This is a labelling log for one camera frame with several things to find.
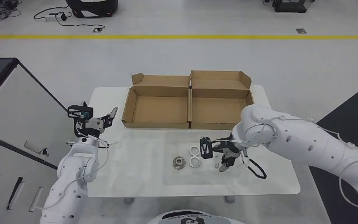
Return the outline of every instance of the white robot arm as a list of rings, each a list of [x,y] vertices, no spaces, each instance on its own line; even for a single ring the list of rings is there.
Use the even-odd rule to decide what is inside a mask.
[[[105,122],[100,122],[100,125],[109,127],[108,124],[111,124],[114,115],[113,112],[108,114],[111,120],[105,119]],[[208,137],[200,139],[202,158],[212,158],[213,151],[223,153],[220,172],[233,166],[235,159],[240,156],[248,157],[247,149],[249,147],[262,144],[271,152],[289,160],[315,166],[340,177],[344,172],[343,179],[358,190],[358,148],[354,144],[345,143],[339,135],[339,139],[332,137],[323,128],[317,126],[312,119],[303,120],[290,114],[276,112],[257,105],[244,108],[241,118],[242,121],[234,127],[229,137],[213,141]],[[82,136],[78,136],[79,138],[77,138],[68,155],[60,162],[58,168],[59,180],[54,184],[47,198],[41,216],[41,224],[74,224],[79,222],[81,211],[88,196],[87,183],[94,181],[98,170],[99,132],[97,131],[101,128],[96,127],[98,121],[92,119],[88,122],[79,122],[79,124],[82,124],[80,126],[82,129],[81,132],[77,133]],[[83,125],[85,123],[91,125],[86,128]],[[98,139],[85,138],[83,133],[90,135],[94,133],[94,136]],[[91,156],[76,156],[75,153],[87,153]],[[265,179],[267,177],[265,172],[260,167],[259,169],[263,176],[252,172],[257,177]],[[207,218],[211,219],[210,223],[223,223],[223,220],[217,220],[218,217],[215,216],[207,216],[201,219]],[[241,223],[229,219],[225,220],[228,221],[227,223]],[[160,220],[159,223],[173,223],[173,221],[173,218],[169,218],[168,220]]]
[[[41,224],[79,222],[88,197],[87,183],[95,180],[97,171],[108,160],[108,143],[100,140],[99,135],[112,125],[116,113],[117,108],[114,108],[106,116],[93,118],[93,109],[85,103],[83,106],[73,105],[68,108],[68,116],[74,119],[77,139],[75,142],[67,142],[72,148],[59,163],[57,169],[59,179],[52,186],[44,207],[37,207],[43,210]],[[107,160],[99,167],[100,142],[107,150]]]
[[[247,106],[241,113],[232,136],[238,147],[263,144],[268,150],[286,159],[326,170],[344,177],[358,190],[358,148],[336,139],[317,126],[313,120],[280,113],[256,105]]]

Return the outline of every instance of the yellow stripe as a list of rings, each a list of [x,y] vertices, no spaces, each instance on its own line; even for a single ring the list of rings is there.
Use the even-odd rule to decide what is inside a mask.
[[[135,39],[201,39],[201,40],[357,40],[358,35],[236,35],[236,34],[0,34],[0,39],[92,39],[92,40],[135,40]]]

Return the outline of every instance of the open cardboard box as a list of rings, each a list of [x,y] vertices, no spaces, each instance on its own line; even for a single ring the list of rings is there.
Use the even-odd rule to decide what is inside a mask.
[[[232,130],[242,109],[253,104],[251,79],[243,72],[140,73],[132,76],[132,83],[122,116],[128,128]]]
[[[232,130],[253,104],[251,78],[243,72],[191,72],[191,129]]]
[[[122,122],[128,128],[189,128],[189,76],[132,75]]]

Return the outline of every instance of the white plastic ring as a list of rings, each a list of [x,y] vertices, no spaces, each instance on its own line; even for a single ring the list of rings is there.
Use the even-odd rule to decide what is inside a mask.
[[[197,150],[197,153],[193,153],[192,150],[193,149],[196,149]],[[189,149],[189,153],[190,155],[192,156],[198,156],[200,154],[200,149],[197,147],[197,146],[192,146],[190,149]]]
[[[197,160],[197,165],[195,165],[195,166],[194,166],[194,165],[192,164],[192,162],[191,162],[191,161],[194,160],[194,159]],[[198,167],[200,166],[200,158],[197,157],[197,156],[191,157],[190,160],[189,160],[189,165],[190,165],[191,167],[193,167],[193,168],[198,168]]]

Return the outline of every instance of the black wire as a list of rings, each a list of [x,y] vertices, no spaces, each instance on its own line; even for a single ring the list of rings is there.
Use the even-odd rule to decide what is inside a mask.
[[[16,7],[17,7],[19,4],[22,3],[22,0],[21,0],[21,2],[19,2],[18,0],[11,1],[11,2],[12,2],[12,4],[16,4]],[[14,9],[10,9],[8,7],[9,6],[5,4],[5,1],[3,2],[3,6],[0,6],[0,21],[4,20],[6,18],[13,18],[13,17],[17,17],[17,16],[21,15],[21,11],[18,10],[16,7]],[[18,12],[18,14],[14,15],[14,16],[10,16],[12,12]]]
[[[55,18],[56,18],[56,20],[57,20],[57,22],[58,22],[58,24],[60,24],[61,26],[101,26],[101,28],[100,29],[104,29],[106,26],[104,26],[104,25],[99,25],[99,24],[78,24],[78,25],[63,25],[63,24],[61,24],[60,23],[60,21],[58,21],[58,19],[57,19],[57,15],[55,15]]]
[[[270,4],[270,1],[268,1],[268,2],[265,2],[265,0],[262,0],[262,4],[263,4],[264,6],[269,6],[269,4]]]
[[[69,7],[69,6],[66,6],[66,7],[54,7],[54,8],[48,8],[48,9],[46,9],[46,10],[42,10],[41,12],[37,13],[37,14],[34,16],[34,19],[39,20],[39,19],[41,19],[41,18],[45,18],[45,17],[38,17],[38,18],[36,18],[36,16],[38,16],[39,14],[41,14],[41,13],[43,13],[43,12],[46,12],[46,11],[48,11],[48,10],[55,10],[55,9],[59,9],[59,8],[60,8],[60,9],[65,9],[65,8],[68,8],[68,7]],[[71,12],[57,12],[56,15],[55,15],[55,18],[56,18],[56,21],[58,22],[58,24],[60,24],[61,26],[74,26],[74,27],[77,27],[77,26],[100,26],[99,29],[104,29],[104,28],[106,27],[106,26],[100,25],[100,24],[64,25],[64,24],[61,24],[60,21],[58,21],[58,19],[57,19],[57,16],[58,16],[58,14],[60,14],[60,13],[70,13],[70,14],[71,14],[70,16],[66,16],[66,14],[65,14],[66,18],[70,18],[73,14],[72,14]]]
[[[259,164],[257,164],[253,159],[249,159],[250,162],[252,162],[261,172],[262,172],[262,176],[260,176],[259,174],[257,174],[251,167],[247,167],[257,178],[260,178],[260,179],[266,179],[267,178],[267,175],[265,173],[265,171],[263,170],[263,168],[261,168],[259,166]]]
[[[8,16],[8,18],[14,18],[14,17],[21,15],[21,11],[16,8],[14,10],[12,10],[11,12],[19,12],[19,14],[15,15],[15,16]]]
[[[34,16],[34,19],[39,20],[39,19],[41,19],[41,18],[45,18],[45,17],[36,18],[36,16],[39,15],[39,14],[41,14],[41,13],[43,13],[43,12],[46,12],[46,11],[48,11],[48,10],[55,10],[55,9],[58,9],[58,8],[64,9],[64,8],[68,8],[68,7],[69,7],[69,6],[66,6],[66,7],[54,7],[54,8],[48,8],[48,9],[46,9],[46,10],[42,10],[41,12],[37,13],[37,14]]]

